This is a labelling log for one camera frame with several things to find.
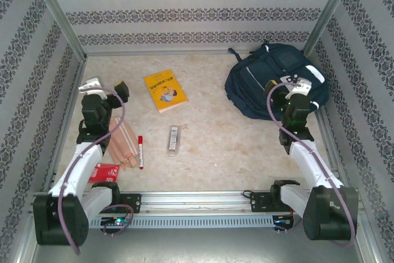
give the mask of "table surface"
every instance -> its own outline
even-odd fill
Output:
[[[126,122],[143,135],[144,170],[120,170],[122,191],[267,190],[274,180],[295,179],[305,186],[298,166],[279,144],[278,128],[271,121],[249,119],[227,99],[224,83],[233,55],[148,55],[89,57],[84,79],[101,76],[106,87],[119,80],[129,86]],[[158,113],[143,77],[171,69],[188,102]],[[57,179],[75,150],[82,120],[79,95],[62,151]],[[182,127],[179,154],[168,157],[170,125]],[[314,114],[308,127],[327,159]],[[111,163],[105,153],[104,163]]]

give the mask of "robotic arm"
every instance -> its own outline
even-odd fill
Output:
[[[275,81],[267,84],[265,88],[267,95],[275,85]],[[282,202],[290,206],[303,219],[304,230],[309,239],[349,240],[351,237],[349,221],[332,185],[338,189],[344,199],[355,230],[358,194],[354,188],[344,187],[343,183],[333,175],[318,153],[308,128],[305,127],[309,114],[310,89],[311,82],[301,78],[289,93],[278,88],[271,96],[273,105],[282,112],[282,127],[310,147],[310,150],[307,150],[300,142],[280,130],[279,141],[287,154],[299,165],[310,193],[291,185],[299,185],[296,181],[282,180],[275,181],[271,186],[271,195],[274,202]]]
[[[37,196],[33,202],[36,238],[40,245],[68,245],[69,242],[60,225],[58,198],[65,176],[77,157],[93,142],[108,134],[112,110],[121,103],[112,94],[106,95],[100,90],[85,91],[92,87],[101,87],[100,78],[92,78],[79,88],[86,95],[82,99],[84,119],[79,124],[79,135],[74,156],[60,180],[47,195]],[[129,98],[129,89],[121,81],[115,86],[116,93],[123,102]],[[104,182],[94,184],[86,196],[82,196],[90,174],[105,153],[110,136],[88,149],[73,168],[66,189],[63,193],[63,216],[76,246],[81,246],[87,237],[89,221],[106,206],[118,204],[120,191],[117,183]]]

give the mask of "backpack zipper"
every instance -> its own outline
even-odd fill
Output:
[[[246,67],[246,70],[249,72],[249,74],[253,77],[254,81],[257,82],[257,84],[263,89],[263,91],[265,90],[264,87],[257,81],[256,77],[254,77],[253,73],[250,71],[249,66]]]

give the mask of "red card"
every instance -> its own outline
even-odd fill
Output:
[[[99,163],[93,169],[89,182],[115,182],[118,173],[119,166],[116,164]]]

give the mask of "patterned wallpaper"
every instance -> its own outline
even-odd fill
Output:
[[[393,0],[341,0],[312,60],[327,74],[331,131],[384,262],[394,261]]]
[[[43,0],[0,0],[0,262],[41,191],[79,62]]]
[[[302,47],[327,0],[59,0],[88,54]]]

